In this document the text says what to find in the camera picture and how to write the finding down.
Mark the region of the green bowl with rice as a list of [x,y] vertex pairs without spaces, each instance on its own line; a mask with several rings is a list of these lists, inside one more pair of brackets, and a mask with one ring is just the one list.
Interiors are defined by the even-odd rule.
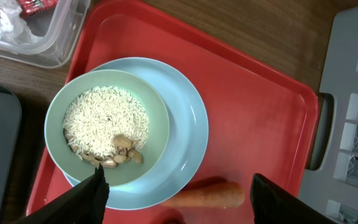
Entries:
[[163,155],[170,134],[162,97],[144,79],[97,70],[67,83],[45,119],[48,152],[76,181],[104,166],[111,187],[139,180]]

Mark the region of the red snack wrapper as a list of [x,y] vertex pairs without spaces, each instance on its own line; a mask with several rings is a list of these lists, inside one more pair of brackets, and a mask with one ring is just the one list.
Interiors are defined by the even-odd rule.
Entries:
[[55,7],[58,0],[16,0],[20,5],[22,17],[27,17],[38,12]]

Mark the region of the white tissue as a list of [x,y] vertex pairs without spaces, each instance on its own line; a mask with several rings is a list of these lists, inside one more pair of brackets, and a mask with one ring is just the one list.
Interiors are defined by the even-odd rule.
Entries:
[[33,44],[41,39],[32,33],[21,18],[22,9],[16,0],[0,0],[0,40],[11,44]]

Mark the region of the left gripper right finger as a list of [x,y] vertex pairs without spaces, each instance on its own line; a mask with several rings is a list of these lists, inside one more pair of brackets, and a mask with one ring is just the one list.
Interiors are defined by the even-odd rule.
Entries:
[[262,174],[253,175],[250,201],[255,224],[335,224]]

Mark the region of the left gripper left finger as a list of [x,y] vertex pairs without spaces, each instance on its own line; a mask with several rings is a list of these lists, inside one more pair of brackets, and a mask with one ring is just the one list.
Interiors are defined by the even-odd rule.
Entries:
[[102,224],[109,185],[103,166],[94,174],[16,224]]

